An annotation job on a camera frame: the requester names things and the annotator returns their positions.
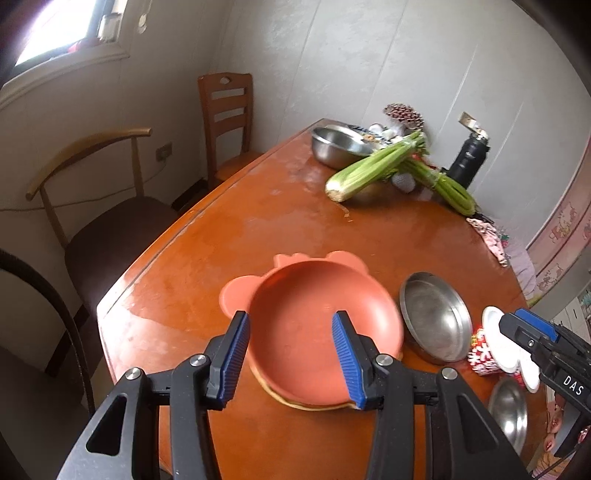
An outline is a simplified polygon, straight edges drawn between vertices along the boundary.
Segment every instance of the chair backrest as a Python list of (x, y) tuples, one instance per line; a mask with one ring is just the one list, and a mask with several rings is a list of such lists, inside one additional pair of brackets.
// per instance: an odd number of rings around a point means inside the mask
[[(217, 172), (216, 138), (220, 135), (243, 128), (241, 153), (251, 146), (252, 132), (252, 75), (250, 73), (213, 73), (197, 80), (203, 110), (205, 146), (207, 150), (207, 176), (211, 180)], [(216, 92), (244, 89), (241, 95), (213, 98)], [(242, 108), (239, 115), (216, 121), (216, 115)]]
[(37, 192), (39, 192), (41, 195), (41, 201), (43, 202), (43, 207), (47, 214), (47, 218), (49, 218), (51, 228), (53, 228), (57, 239), (64, 248), (68, 244), (68, 239), (64, 233), (64, 229), (62, 228), (60, 221), (57, 218), (56, 211), (54, 210), (53, 205), (47, 196), (47, 192), (45, 190), (45, 183), (47, 180), (53, 177), (60, 170), (64, 170), (64, 168), (73, 165), (88, 155), (98, 152), (101, 148), (105, 148), (107, 145), (111, 145), (122, 140), (131, 139), (131, 167), (134, 172), (135, 194), (138, 197), (143, 197), (144, 182), (142, 180), (142, 172), (139, 164), (138, 137), (149, 137), (150, 135), (152, 135), (151, 128), (131, 128), (127, 130), (101, 132), (81, 138), (76, 140), (74, 143), (71, 143), (66, 148), (60, 150), (37, 174), (27, 189), (25, 198), (31, 201)]

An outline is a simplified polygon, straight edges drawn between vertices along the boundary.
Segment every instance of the black water bottle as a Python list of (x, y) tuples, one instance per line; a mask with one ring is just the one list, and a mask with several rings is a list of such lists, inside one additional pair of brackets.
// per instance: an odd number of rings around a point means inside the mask
[(486, 160), (486, 154), (491, 149), (488, 145), (488, 134), (468, 113), (463, 112), (460, 123), (472, 132), (457, 155), (454, 163), (446, 174), (465, 189), (472, 183), (476, 173)]
[(460, 153), (447, 171), (447, 176), (454, 179), (465, 189), (472, 183), (476, 173), (486, 160), (486, 154), (491, 148), (488, 139), (473, 133), (464, 142)]

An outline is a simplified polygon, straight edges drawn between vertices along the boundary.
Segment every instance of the wooden table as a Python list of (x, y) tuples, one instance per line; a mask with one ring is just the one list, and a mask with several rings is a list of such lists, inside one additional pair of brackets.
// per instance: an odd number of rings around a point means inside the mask
[[(240, 275), (262, 275), (273, 255), (323, 257), (347, 250), (398, 298), (413, 272), (429, 271), (462, 296), (475, 327), (482, 310), (525, 306), (510, 268), (502, 268), (459, 215), (436, 202), (419, 202), (388, 184), (362, 192), (346, 208), (328, 200), (333, 172), (311, 155), (303, 131), (223, 183), (195, 205), (129, 268), (98, 308), (99, 329), (113, 380), (130, 367), (147, 373), (174, 368), (202, 352), (229, 323), (218, 306), (220, 289)], [(439, 369), (406, 346), (404, 363)], [(467, 362), (454, 365), (486, 401), (498, 377), (479, 377)], [(545, 436), (545, 395), (527, 394), (525, 461)], [(424, 479), (424, 417), (416, 408), (415, 478)], [(374, 413), (309, 413), (283, 406), (243, 368), (236, 396), (210, 414), (222, 475), (231, 480), (364, 478)], [(161, 463), (170, 470), (168, 412), (160, 422)]]

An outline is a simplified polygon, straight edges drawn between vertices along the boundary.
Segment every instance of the celery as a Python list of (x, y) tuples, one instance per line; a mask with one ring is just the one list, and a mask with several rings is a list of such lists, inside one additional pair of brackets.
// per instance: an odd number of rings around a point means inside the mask
[(464, 216), (474, 215), (476, 202), (458, 182), (441, 171), (435, 171), (424, 163), (406, 158), (399, 166), (400, 171), (410, 173), (415, 180), (435, 190), (455, 211)]
[(422, 133), (413, 132), (400, 142), (378, 150), (335, 173), (326, 182), (324, 191), (332, 201), (344, 202), (373, 181), (392, 175), (408, 155), (422, 149), (424, 144)]

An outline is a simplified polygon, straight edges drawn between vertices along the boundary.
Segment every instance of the cabinet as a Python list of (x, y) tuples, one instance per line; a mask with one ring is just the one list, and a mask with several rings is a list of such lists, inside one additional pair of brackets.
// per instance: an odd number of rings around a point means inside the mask
[(581, 304), (577, 297), (575, 297), (564, 310), (560, 311), (558, 315), (552, 319), (552, 323), (568, 328), (586, 342), (591, 343), (589, 325), (585, 319), (583, 309), (581, 308)]

